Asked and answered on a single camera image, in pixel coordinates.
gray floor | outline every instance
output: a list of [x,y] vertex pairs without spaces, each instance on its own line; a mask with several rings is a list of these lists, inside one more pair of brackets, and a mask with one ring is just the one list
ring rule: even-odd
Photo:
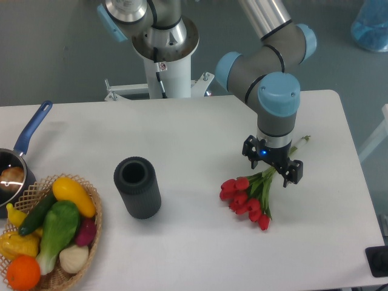
[[[284,0],[296,23],[316,33],[316,53],[292,72],[302,90],[339,93],[356,148],[383,120],[388,103],[388,54],[360,49],[350,26],[362,0]],[[96,14],[96,0],[0,1],[0,106],[102,101],[111,85],[145,83],[142,61],[129,42],[115,43]],[[214,72],[225,53],[260,47],[236,0],[182,0],[198,26],[193,78]],[[226,95],[215,81],[213,94]],[[362,167],[376,213],[388,213],[388,139]]]

cucumber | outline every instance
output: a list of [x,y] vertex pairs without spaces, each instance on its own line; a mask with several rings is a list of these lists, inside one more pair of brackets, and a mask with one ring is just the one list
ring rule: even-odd
[[41,227],[47,212],[49,212],[52,205],[54,205],[56,202],[57,200],[51,191],[45,198],[40,200],[25,217],[19,227],[19,234],[21,236],[29,235],[30,233],[33,233],[38,227]]

garlic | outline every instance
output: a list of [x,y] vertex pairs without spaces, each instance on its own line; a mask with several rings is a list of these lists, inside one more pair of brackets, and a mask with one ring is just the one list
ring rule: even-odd
[[65,272],[75,274],[86,264],[88,257],[89,248],[87,246],[79,247],[74,244],[59,253],[59,262]]

bok choy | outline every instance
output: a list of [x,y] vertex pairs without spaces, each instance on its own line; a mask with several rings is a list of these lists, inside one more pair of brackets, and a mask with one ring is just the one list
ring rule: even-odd
[[73,239],[80,224],[77,206],[71,201],[56,202],[43,222],[41,252],[36,257],[41,275],[50,273],[61,250]]

yellow bell pepper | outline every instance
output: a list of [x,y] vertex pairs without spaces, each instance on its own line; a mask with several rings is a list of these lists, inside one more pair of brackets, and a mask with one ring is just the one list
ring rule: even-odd
[[[26,213],[21,212],[18,209],[15,209],[12,203],[8,203],[6,205],[7,212],[8,212],[8,220],[16,227],[19,227],[23,220],[25,220],[25,217],[27,216]],[[40,227],[34,231],[35,234],[37,234],[39,237],[42,237],[43,235],[43,228]]]
[[20,255],[33,256],[39,252],[39,238],[34,235],[20,236],[17,231],[6,232],[0,236],[0,253],[11,261]]

